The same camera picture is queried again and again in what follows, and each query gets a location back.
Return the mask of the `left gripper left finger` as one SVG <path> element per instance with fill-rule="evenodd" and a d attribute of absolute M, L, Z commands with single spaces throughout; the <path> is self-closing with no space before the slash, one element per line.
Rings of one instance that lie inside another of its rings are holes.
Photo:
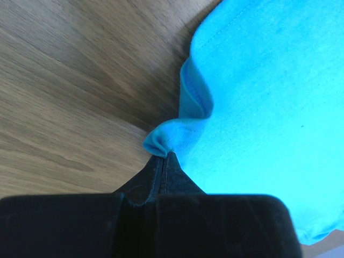
<path fill-rule="evenodd" d="M 161 184 L 164 159 L 152 156 L 144 168 L 114 193 L 123 193 L 133 205 L 142 206 L 154 201 Z"/>

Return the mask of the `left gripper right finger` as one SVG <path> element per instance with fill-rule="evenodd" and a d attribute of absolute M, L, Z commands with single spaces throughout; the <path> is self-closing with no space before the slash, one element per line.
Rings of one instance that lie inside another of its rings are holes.
<path fill-rule="evenodd" d="M 193 195 L 205 192 L 182 170 L 175 153 L 163 159 L 160 180 L 161 195 Z"/>

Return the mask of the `turquoise t shirt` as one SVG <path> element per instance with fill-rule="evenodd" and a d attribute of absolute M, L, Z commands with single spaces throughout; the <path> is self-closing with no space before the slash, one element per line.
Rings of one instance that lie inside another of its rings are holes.
<path fill-rule="evenodd" d="M 206 193 L 279 198 L 301 244 L 343 230 L 343 1 L 222 1 L 180 81 L 148 152 Z"/>

